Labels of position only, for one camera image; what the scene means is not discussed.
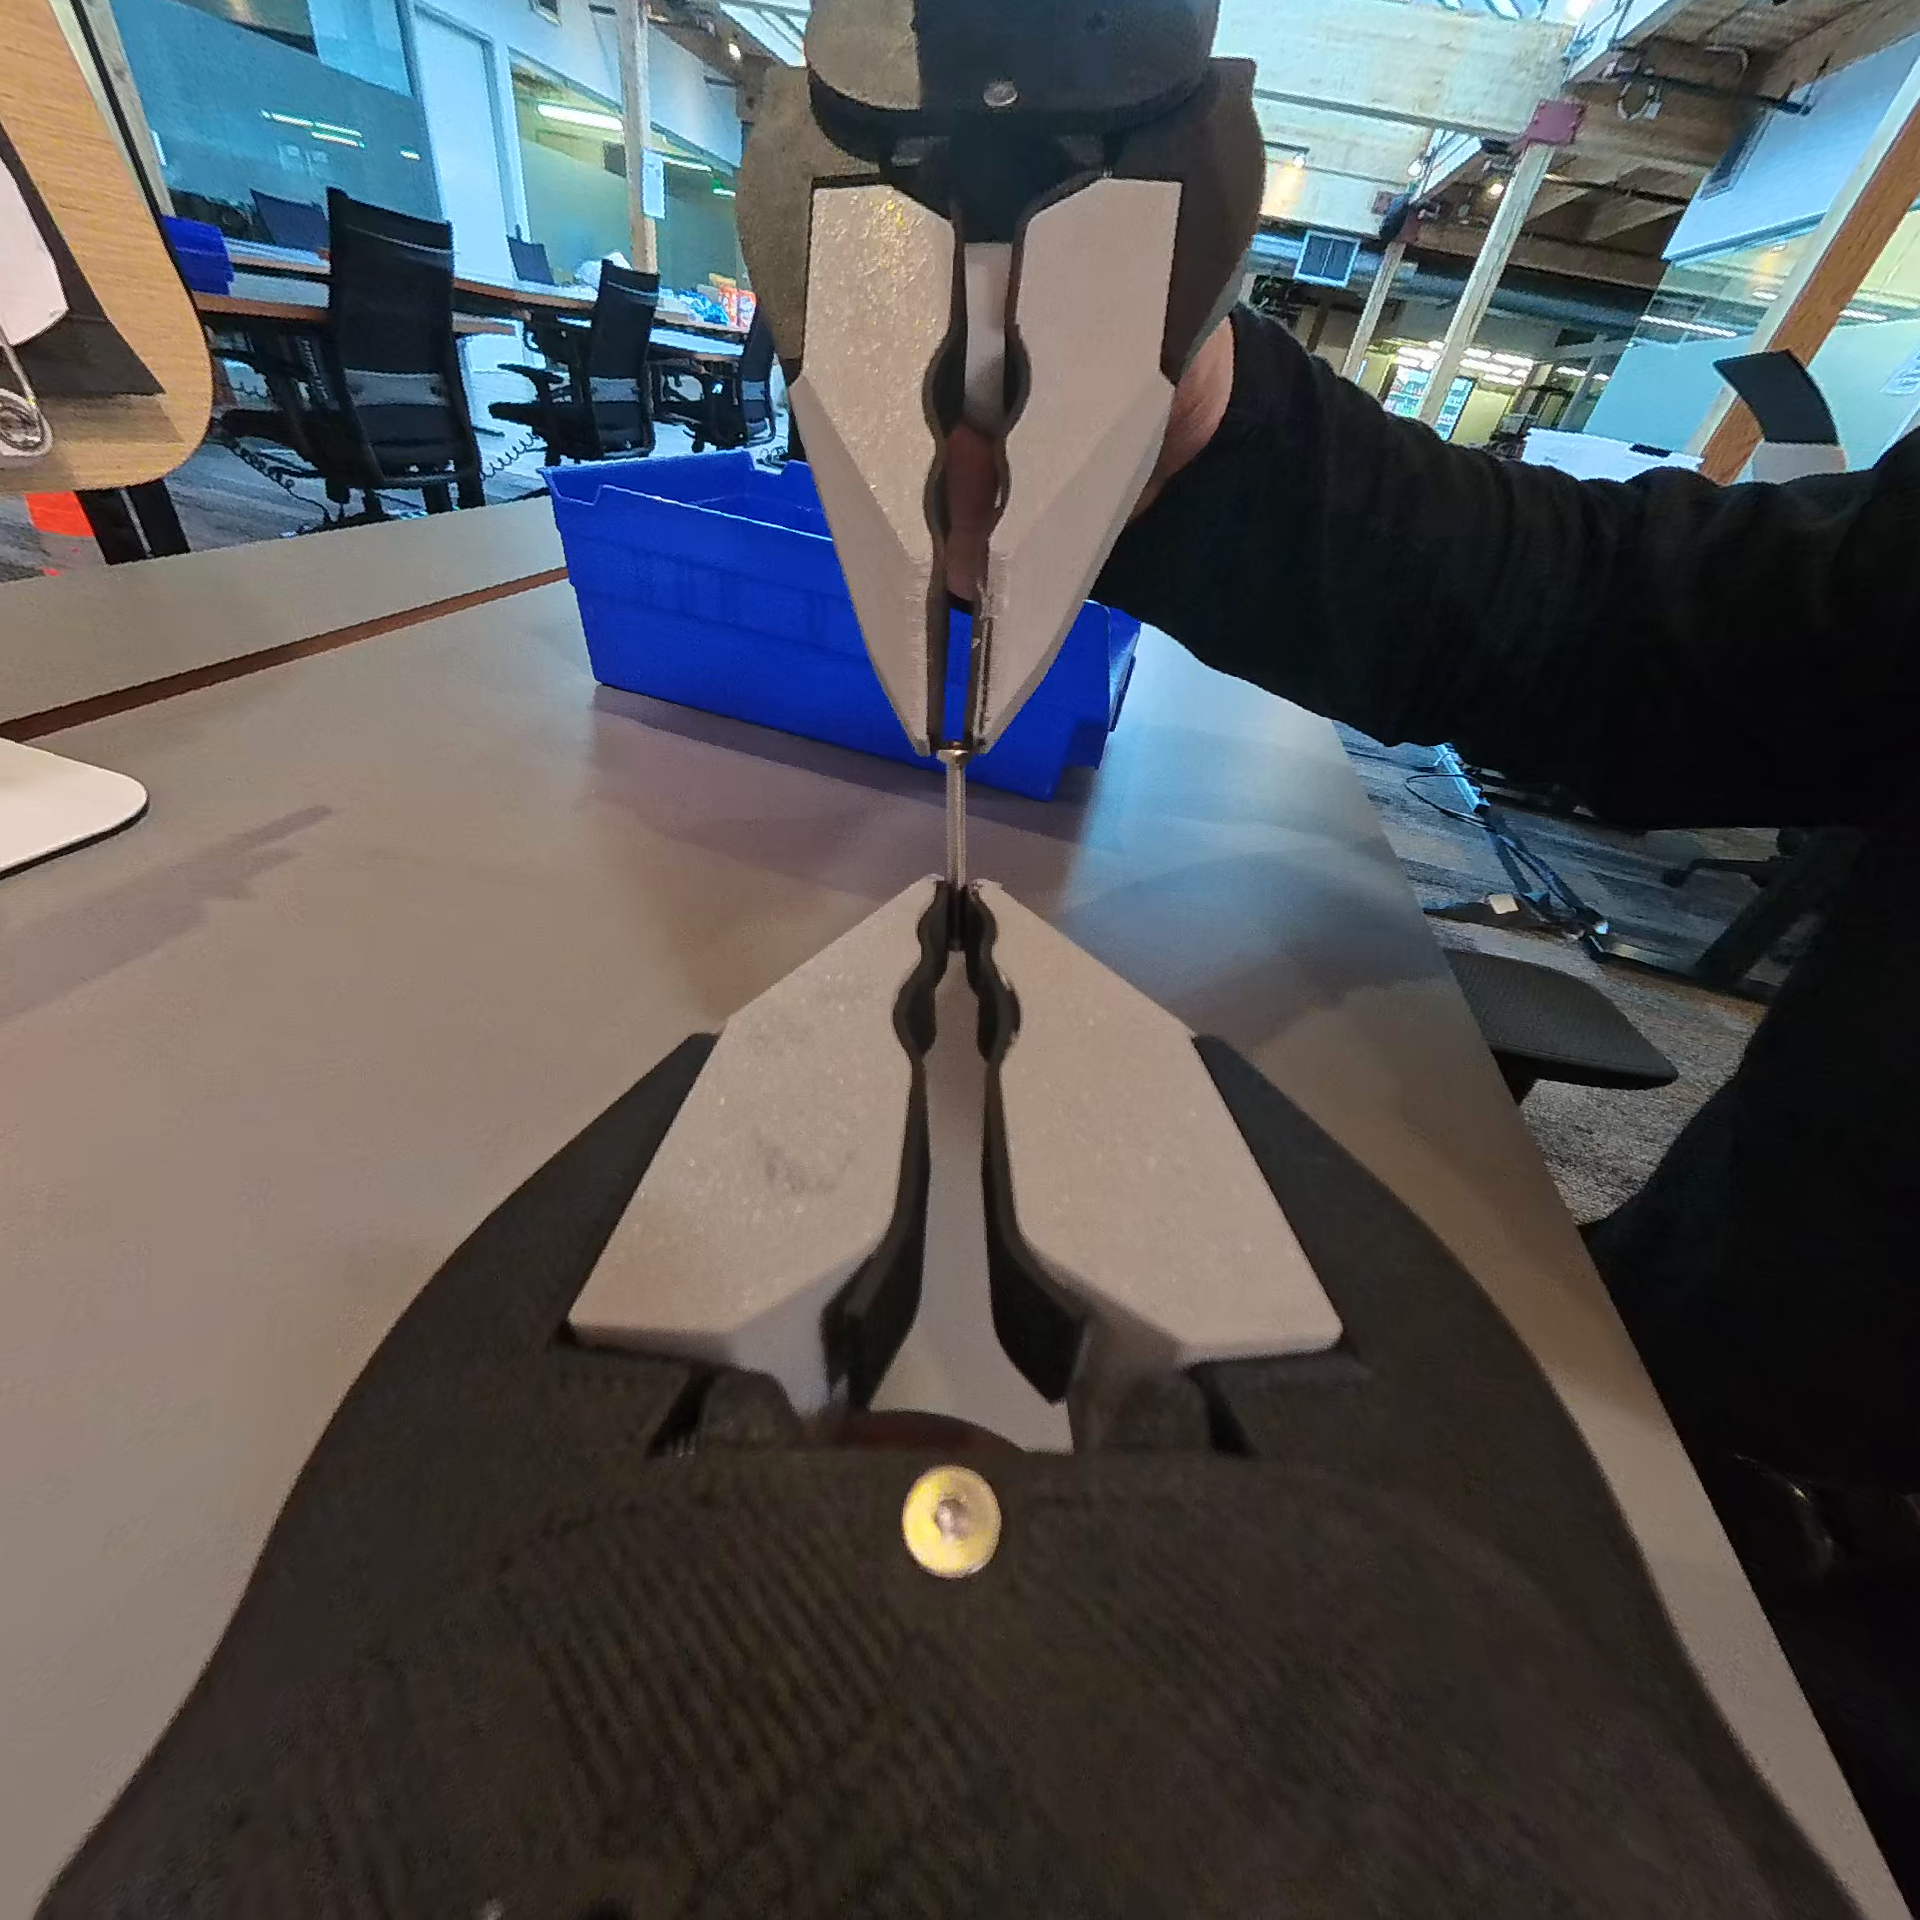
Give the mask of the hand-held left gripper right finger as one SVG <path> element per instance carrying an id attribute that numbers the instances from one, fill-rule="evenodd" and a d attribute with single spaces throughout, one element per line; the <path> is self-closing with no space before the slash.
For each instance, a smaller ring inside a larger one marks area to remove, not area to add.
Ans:
<path id="1" fill-rule="evenodd" d="M 959 908 L 992 1325 L 1079 1452 L 1141 1385 L 1330 1352 L 1338 1316 L 1193 1030 L 997 881 Z"/>

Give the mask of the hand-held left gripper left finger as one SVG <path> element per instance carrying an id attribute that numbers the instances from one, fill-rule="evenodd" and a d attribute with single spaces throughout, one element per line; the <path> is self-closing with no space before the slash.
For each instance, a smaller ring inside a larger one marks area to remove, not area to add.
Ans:
<path id="1" fill-rule="evenodd" d="M 951 895 L 915 880 L 726 1020 L 569 1311 L 584 1345 L 867 1405 L 921 1305 Z"/>

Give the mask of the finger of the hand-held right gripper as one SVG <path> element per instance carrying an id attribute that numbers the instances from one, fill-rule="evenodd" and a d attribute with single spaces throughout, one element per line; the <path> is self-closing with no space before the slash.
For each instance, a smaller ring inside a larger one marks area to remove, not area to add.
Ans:
<path id="1" fill-rule="evenodd" d="M 791 391 L 873 672 L 915 753 L 945 727 L 947 592 L 934 507 L 936 373 L 958 321 L 958 235 L 888 182 L 818 182 Z"/>
<path id="2" fill-rule="evenodd" d="M 1043 680 L 1144 489 L 1183 190 L 1099 176 L 1010 244 L 963 246 L 967 419 L 998 429 L 963 737 L 987 752 Z"/>

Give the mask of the silver bolt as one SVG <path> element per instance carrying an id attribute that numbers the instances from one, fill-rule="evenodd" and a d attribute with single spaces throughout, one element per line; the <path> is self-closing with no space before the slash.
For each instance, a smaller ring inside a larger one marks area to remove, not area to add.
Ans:
<path id="1" fill-rule="evenodd" d="M 943 767 L 943 880 L 953 901 L 969 885 L 969 765 L 981 740 L 981 632 L 976 597 L 947 590 L 931 756 Z"/>

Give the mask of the person's right forearm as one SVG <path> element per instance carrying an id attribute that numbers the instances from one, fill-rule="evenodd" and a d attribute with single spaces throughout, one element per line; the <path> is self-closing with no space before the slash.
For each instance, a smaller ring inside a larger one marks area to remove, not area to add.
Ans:
<path id="1" fill-rule="evenodd" d="M 1617 825 L 1915 841 L 1915 438 L 1777 486 L 1581 481 L 1384 413 L 1266 317 L 1229 326 L 1211 438 L 1097 600 Z"/>

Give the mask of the person's right hand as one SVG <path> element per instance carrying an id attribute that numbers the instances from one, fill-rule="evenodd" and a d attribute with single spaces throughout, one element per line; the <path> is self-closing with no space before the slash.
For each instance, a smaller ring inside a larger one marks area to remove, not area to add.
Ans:
<path id="1" fill-rule="evenodd" d="M 1162 489 L 1190 467 L 1217 432 L 1233 383 L 1233 319 L 1217 321 L 1203 343 L 1198 344 L 1181 374 L 1171 401 L 1158 456 L 1146 475 L 1129 523 L 1146 513 Z"/>

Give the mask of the black office chair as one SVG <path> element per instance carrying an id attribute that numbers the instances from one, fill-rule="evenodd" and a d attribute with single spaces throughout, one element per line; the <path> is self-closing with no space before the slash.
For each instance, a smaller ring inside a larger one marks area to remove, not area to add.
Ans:
<path id="1" fill-rule="evenodd" d="M 427 512 L 485 504 L 463 359 L 453 326 L 453 229 L 326 191 L 326 493 L 421 493 Z"/>
<path id="2" fill-rule="evenodd" d="M 539 321 L 539 366 L 506 366 L 530 399 L 496 399 L 488 416 L 528 427 L 549 463 L 597 463 L 656 451 L 648 347 L 659 279 L 607 260 L 584 325 Z"/>
<path id="3" fill-rule="evenodd" d="M 758 309 L 738 353 L 667 352 L 650 359 L 654 416 L 683 425 L 690 453 L 773 445 L 774 366 L 774 333 Z"/>

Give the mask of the blue object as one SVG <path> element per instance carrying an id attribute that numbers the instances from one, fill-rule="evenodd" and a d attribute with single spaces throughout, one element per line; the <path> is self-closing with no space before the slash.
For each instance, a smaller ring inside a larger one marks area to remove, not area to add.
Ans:
<path id="1" fill-rule="evenodd" d="M 601 686 L 931 767 L 873 669 L 805 463 L 709 451 L 544 480 Z"/>

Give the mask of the long office desk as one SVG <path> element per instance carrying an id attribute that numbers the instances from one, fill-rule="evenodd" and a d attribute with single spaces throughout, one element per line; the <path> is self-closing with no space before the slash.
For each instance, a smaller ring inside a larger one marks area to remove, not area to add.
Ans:
<path id="1" fill-rule="evenodd" d="M 186 294 L 203 317 L 304 321 L 329 307 L 330 262 L 319 254 L 234 241 L 227 248 L 231 285 L 222 293 L 191 288 Z M 493 281 L 455 273 L 450 301 L 456 332 L 478 336 L 509 321 L 587 319 L 594 291 L 545 281 Z M 749 332 L 726 321 L 705 321 L 683 301 L 659 299 L 656 333 L 681 343 L 685 352 L 734 353 Z"/>

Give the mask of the wooden column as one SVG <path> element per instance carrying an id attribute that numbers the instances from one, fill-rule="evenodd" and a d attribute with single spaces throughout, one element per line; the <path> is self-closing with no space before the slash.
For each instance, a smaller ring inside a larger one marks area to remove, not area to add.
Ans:
<path id="1" fill-rule="evenodd" d="M 1865 272 L 1901 225 L 1917 193 L 1917 68 L 1913 67 L 1853 171 L 1817 223 L 1779 296 L 1757 325 L 1745 357 L 1787 352 L 1810 368 Z M 1717 485 L 1733 485 L 1760 448 L 1760 420 L 1722 374 L 1722 392 L 1696 427 L 1687 451 Z"/>
<path id="2" fill-rule="evenodd" d="M 1457 376 L 1465 352 L 1473 347 L 1478 326 L 1498 285 L 1503 267 L 1512 256 L 1530 204 L 1552 166 L 1553 139 L 1562 116 L 1557 100 L 1539 100 L 1526 120 L 1525 135 L 1517 143 L 1517 157 L 1505 180 L 1503 193 L 1490 222 L 1490 229 L 1475 252 L 1471 272 L 1463 283 L 1456 312 L 1447 326 L 1442 353 L 1430 373 L 1425 397 L 1443 401 L 1451 381 Z"/>

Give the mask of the white and black chair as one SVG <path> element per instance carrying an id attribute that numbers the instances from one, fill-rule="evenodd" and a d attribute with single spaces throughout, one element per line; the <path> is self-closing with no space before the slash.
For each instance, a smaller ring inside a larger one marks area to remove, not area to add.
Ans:
<path id="1" fill-rule="evenodd" d="M 1847 470 L 1832 411 L 1791 352 L 1743 352 L 1714 366 L 1760 429 L 1741 480 L 1782 485 Z"/>

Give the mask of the black desk leg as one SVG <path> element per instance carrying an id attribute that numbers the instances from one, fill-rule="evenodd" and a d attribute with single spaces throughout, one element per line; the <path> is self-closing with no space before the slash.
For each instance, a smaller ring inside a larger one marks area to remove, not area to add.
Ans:
<path id="1" fill-rule="evenodd" d="M 1776 833 L 1766 856 L 1698 855 L 1662 873 L 1666 888 L 1682 888 L 1694 876 L 1722 873 L 1747 880 L 1757 892 L 1745 908 L 1698 956 L 1671 958 L 1613 931 L 1578 934 L 1581 948 L 1602 964 L 1677 979 L 1704 991 L 1768 1003 L 1777 982 L 1757 968 L 1806 920 L 1818 920 L 1847 881 L 1865 833 L 1853 828 L 1793 829 Z"/>

